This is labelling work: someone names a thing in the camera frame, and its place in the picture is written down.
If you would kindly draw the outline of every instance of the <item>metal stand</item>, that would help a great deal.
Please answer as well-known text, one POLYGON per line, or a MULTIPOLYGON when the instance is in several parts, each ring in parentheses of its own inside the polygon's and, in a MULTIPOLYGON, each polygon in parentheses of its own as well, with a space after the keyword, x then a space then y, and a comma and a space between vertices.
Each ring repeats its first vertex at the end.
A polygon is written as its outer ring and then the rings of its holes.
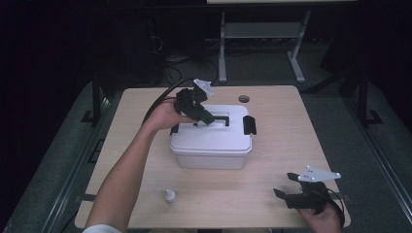
POLYGON ((92 97, 93 97, 93 116, 91 111, 86 111, 83 115, 81 122, 91 122, 91 127, 94 127, 100 119, 100 86, 97 75, 93 78, 91 82, 92 97))
POLYGON ((300 90, 302 94, 311 94, 315 93, 324 87, 332 84, 338 80, 344 79, 343 84, 339 88, 339 94, 343 97, 351 97, 355 90, 359 88, 358 96, 358 117, 360 122, 364 127, 368 127, 369 124, 382 124, 383 121, 379 115, 374 110, 370 110, 372 118, 367 118, 367 86, 368 80, 365 70, 360 65, 354 65, 348 67, 342 72, 328 78, 325 81, 322 81, 310 88, 300 90))
POLYGON ((298 83, 304 83, 302 71, 296 60, 300 45, 309 21, 310 11, 306 11, 301 22, 225 22, 224 12, 221 21, 221 48, 219 54, 219 81, 227 82, 224 60, 225 38, 295 38, 296 44, 292 51, 288 51, 294 75, 298 83))

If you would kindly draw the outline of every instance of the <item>dark floor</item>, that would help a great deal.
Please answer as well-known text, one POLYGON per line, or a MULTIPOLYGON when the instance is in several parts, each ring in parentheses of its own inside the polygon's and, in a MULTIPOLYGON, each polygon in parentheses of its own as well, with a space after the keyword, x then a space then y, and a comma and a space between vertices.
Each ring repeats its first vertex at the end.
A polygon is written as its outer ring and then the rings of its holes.
MULTIPOLYGON (((326 44, 302 46, 298 61, 306 78, 303 84, 296 82, 284 46, 271 52, 229 56, 226 85, 250 85, 253 88, 253 85, 280 84, 308 88, 331 76, 320 68, 326 48, 326 44)), ((208 59, 217 64, 216 55, 208 59)), ((174 67, 183 77, 211 80, 217 74, 210 63, 188 61, 174 67)), ((382 158, 379 155, 384 154, 406 193, 412 193, 412 135, 373 84, 369 85, 368 110, 376 111, 383 124, 364 128, 356 115, 357 94, 341 97, 338 94, 340 84, 333 83, 301 97, 331 170, 343 177, 337 184, 352 219, 344 232, 412 232, 411 221, 405 214, 408 210, 400 204, 401 198, 386 176, 388 171, 379 162, 382 158)), ((105 102, 103 117, 91 127, 91 123, 81 122, 85 111, 92 108, 91 85, 85 87, 21 198, 9 232, 82 231, 74 226, 73 216, 94 167, 87 161, 95 145, 106 137, 120 98, 121 92, 105 102)), ((285 229, 283 232, 308 230, 285 229)))

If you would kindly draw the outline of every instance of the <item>dark background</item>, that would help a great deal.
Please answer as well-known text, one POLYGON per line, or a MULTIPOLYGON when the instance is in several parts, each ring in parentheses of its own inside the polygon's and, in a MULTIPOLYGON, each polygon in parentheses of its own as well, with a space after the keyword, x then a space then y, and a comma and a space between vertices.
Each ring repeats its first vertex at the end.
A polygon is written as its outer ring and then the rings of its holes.
MULTIPOLYGON (((167 2, 118 1, 109 7, 167 2)), ((174 2, 182 6, 205 1, 174 2)), ((155 86, 162 79, 168 51, 201 59, 204 39, 219 37, 219 11, 113 14, 102 10, 107 3, 44 0, 0 5, 0 229, 87 83, 98 76, 107 95, 127 87, 155 86), (152 53, 156 44, 149 34, 162 37, 166 53, 152 53)), ((291 16, 283 10, 277 16, 291 16)), ((320 8, 313 11, 305 40, 331 41, 323 63, 331 73, 359 64, 412 131, 411 10, 406 2, 384 0, 360 1, 340 14, 320 8)))

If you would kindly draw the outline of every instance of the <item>small white object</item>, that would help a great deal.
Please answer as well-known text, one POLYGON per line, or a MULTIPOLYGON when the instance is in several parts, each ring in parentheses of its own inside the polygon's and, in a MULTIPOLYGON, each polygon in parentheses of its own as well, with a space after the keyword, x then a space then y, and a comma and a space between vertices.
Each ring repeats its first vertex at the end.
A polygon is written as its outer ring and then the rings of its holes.
POLYGON ((300 182, 323 182, 328 180, 339 179, 342 176, 339 173, 317 169, 311 166, 306 166, 305 171, 297 177, 300 182))
POLYGON ((176 196, 176 193, 171 189, 166 189, 166 195, 164 196, 164 198, 166 199, 166 202, 172 206, 174 206, 176 202, 178 201, 178 197, 176 196))
POLYGON ((200 87, 206 94, 213 96, 215 93, 212 90, 212 87, 210 86, 210 82, 202 81, 200 79, 195 79, 194 83, 200 87))
POLYGON ((184 168, 242 169, 252 149, 251 135, 244 134, 243 117, 249 114, 241 105, 204 105, 213 116, 229 117, 197 126, 181 123, 171 136, 170 149, 184 168))

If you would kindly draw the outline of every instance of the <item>black cable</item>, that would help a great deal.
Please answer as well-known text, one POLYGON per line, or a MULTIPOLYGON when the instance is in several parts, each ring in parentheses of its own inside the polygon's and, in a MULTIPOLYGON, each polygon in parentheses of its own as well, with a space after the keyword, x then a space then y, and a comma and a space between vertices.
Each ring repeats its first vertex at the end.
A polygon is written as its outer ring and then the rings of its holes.
POLYGON ((212 61, 210 61, 210 60, 205 60, 205 61, 208 62, 209 64, 211 64, 211 65, 215 68, 216 76, 215 76, 215 78, 212 80, 212 82, 210 83, 210 85, 213 85, 213 84, 218 80, 218 78, 219 78, 219 68, 218 68, 218 66, 217 66, 215 63, 213 63, 212 61))
POLYGON ((179 60, 175 60, 175 61, 168 61, 168 66, 179 65, 179 64, 185 63, 185 62, 187 62, 187 61, 189 61, 189 60, 190 60, 190 58, 185 57, 185 58, 182 58, 182 59, 179 59, 179 60))
POLYGON ((325 197, 323 196, 321 193, 311 190, 312 193, 315 193, 316 195, 326 199, 326 201, 335 209, 337 215, 339 216, 340 219, 340 228, 343 229, 343 225, 345 224, 345 209, 343 206, 343 202, 340 199, 340 197, 331 189, 327 188, 327 190, 331 191, 339 200, 340 204, 342 205, 342 208, 339 208, 339 206, 336 204, 336 202, 334 202, 330 197, 325 197))
POLYGON ((146 120, 149 118, 149 116, 152 114, 152 112, 154 111, 154 109, 161 104, 161 102, 164 101, 164 99, 167 97, 168 94, 170 94, 176 87, 178 87, 179 85, 181 85, 182 83, 186 82, 186 81, 193 81, 194 78, 188 78, 188 79, 184 79, 184 80, 180 80, 177 83, 173 84, 172 86, 170 86, 168 89, 166 89, 155 101, 154 103, 151 105, 151 107, 148 109, 148 111, 146 112, 145 118, 143 119, 142 125, 146 122, 146 120))
POLYGON ((180 70, 178 70, 177 68, 171 67, 171 66, 167 66, 165 67, 165 69, 167 70, 167 72, 169 73, 169 75, 164 74, 164 78, 166 79, 166 81, 170 84, 173 85, 175 83, 177 83, 178 81, 180 81, 182 79, 182 72, 180 70), (170 70, 174 70, 179 74, 179 78, 177 80, 175 80, 175 78, 173 77, 172 73, 170 72, 170 70))
POLYGON ((343 205, 343 201, 342 201, 342 199, 336 194, 336 192, 334 192, 333 190, 331 190, 331 189, 327 189, 327 190, 329 190, 330 192, 332 192, 333 193, 333 195, 335 195, 336 197, 337 197, 337 199, 339 200, 339 202, 340 202, 340 206, 342 207, 341 208, 341 210, 342 210, 342 213, 345 213, 345 206, 343 205))
POLYGON ((206 41, 206 44, 211 44, 213 43, 211 46, 206 45, 205 48, 205 54, 210 55, 210 54, 216 54, 220 48, 221 48, 221 42, 219 39, 213 40, 213 41, 206 41))

